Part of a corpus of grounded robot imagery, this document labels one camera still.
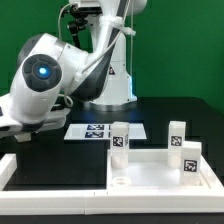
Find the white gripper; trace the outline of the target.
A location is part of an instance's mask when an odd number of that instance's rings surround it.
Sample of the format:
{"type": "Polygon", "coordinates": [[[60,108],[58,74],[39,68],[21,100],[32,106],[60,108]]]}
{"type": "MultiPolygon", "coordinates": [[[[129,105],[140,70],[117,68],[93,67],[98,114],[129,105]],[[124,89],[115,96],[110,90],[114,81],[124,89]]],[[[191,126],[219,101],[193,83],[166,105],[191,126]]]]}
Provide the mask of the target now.
{"type": "Polygon", "coordinates": [[[14,136],[18,142],[31,140],[32,133],[59,129],[65,125],[69,108],[55,104],[47,118],[40,123],[22,124],[11,117],[8,112],[9,95],[0,97],[0,139],[14,136]]]}

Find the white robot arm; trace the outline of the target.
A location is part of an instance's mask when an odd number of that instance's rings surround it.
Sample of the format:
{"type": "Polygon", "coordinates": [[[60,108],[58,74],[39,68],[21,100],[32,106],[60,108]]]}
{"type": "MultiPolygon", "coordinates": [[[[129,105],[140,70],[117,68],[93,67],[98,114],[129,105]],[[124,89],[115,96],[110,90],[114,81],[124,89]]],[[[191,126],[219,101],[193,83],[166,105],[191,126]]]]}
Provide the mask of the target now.
{"type": "Polygon", "coordinates": [[[75,99],[100,110],[116,111],[134,102],[126,70],[125,25],[147,0],[69,0],[72,32],[89,28],[93,51],[60,36],[30,38],[18,56],[10,92],[0,97],[0,138],[29,141],[33,133],[59,129],[75,99]]]}

